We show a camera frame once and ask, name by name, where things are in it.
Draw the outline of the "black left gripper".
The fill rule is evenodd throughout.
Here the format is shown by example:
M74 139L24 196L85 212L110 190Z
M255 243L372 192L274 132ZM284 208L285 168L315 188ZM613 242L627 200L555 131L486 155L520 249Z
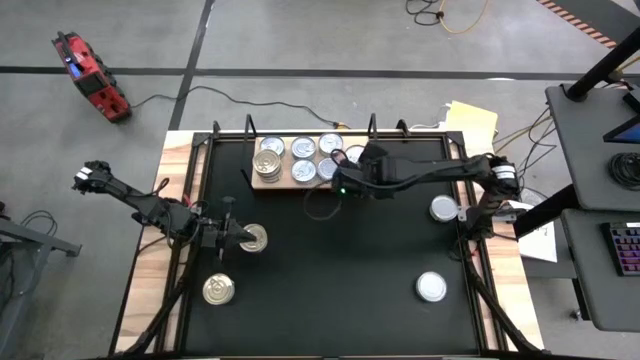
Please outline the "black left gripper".
M251 231L247 231L242 226L235 227L234 233L238 236L253 235ZM254 249L254 241L238 241L237 243L243 249ZM213 225L205 226L202 230L202 246L205 248L220 250L231 248L234 245L234 236L229 235L226 230L220 230Z

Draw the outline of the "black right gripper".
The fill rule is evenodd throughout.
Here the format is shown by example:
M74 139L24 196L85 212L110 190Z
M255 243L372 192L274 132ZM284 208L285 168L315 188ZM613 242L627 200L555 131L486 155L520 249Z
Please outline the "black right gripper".
M334 152L333 161L338 166L335 170L335 192L338 195L352 195L360 198L387 198L388 193L379 189L366 171L366 165L349 163L344 152Z

